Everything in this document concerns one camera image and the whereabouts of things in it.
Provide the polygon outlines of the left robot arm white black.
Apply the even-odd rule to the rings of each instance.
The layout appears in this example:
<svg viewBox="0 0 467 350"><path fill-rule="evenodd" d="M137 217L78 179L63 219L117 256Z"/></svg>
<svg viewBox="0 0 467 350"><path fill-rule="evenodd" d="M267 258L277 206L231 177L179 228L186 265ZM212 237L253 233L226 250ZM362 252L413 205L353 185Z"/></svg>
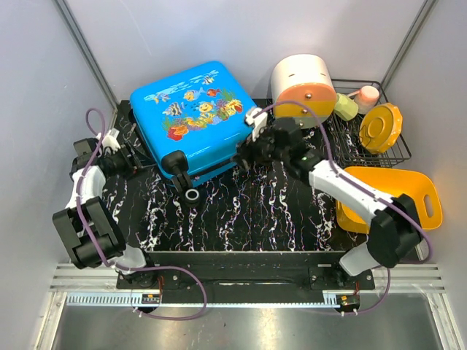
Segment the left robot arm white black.
<svg viewBox="0 0 467 350"><path fill-rule="evenodd" d="M66 207L53 215L71 262L79 269L108 264L122 280L151 288L158 278L153 262L142 249L126 243L102 192L108 178L119 175L133 179L153 167L155 161L129 142L113 150L98 139L88 138L74 142L74 149L72 196Z"/></svg>

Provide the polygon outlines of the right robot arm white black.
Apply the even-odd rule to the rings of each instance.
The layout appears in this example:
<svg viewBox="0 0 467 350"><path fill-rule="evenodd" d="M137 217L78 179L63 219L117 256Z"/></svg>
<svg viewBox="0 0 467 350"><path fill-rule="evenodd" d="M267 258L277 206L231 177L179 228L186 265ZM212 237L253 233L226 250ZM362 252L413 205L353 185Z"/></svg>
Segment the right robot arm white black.
<svg viewBox="0 0 467 350"><path fill-rule="evenodd" d="M354 211L369 226L367 241L352 248L331 271L333 284L347 289L358 275L375 267L393 268L422 240L414 200L376 190L308 147L291 118L271 125L267 116L246 117L251 134L238 145L234 160L245 169L254 163L281 162L288 174Z"/></svg>

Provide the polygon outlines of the blue fish-print suitcase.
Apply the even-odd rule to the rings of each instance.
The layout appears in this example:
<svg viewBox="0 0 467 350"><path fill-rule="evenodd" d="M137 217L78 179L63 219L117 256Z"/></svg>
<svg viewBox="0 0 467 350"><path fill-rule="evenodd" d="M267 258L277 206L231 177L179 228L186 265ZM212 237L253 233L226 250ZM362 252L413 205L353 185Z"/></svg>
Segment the blue fish-print suitcase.
<svg viewBox="0 0 467 350"><path fill-rule="evenodd" d="M139 87L129 104L161 177L191 206L198 186L236 165L237 147L252 133L245 115L256 106L219 61Z"/></svg>

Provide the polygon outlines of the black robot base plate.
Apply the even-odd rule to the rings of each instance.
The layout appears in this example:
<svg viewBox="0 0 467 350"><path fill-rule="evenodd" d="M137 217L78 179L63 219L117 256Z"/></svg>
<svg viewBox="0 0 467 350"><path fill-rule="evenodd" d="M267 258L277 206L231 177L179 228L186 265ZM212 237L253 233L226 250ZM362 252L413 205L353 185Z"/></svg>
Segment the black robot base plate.
<svg viewBox="0 0 467 350"><path fill-rule="evenodd" d="M283 287L343 289L333 269L343 252L151 252L156 265L178 266L205 287L275 283Z"/></svg>

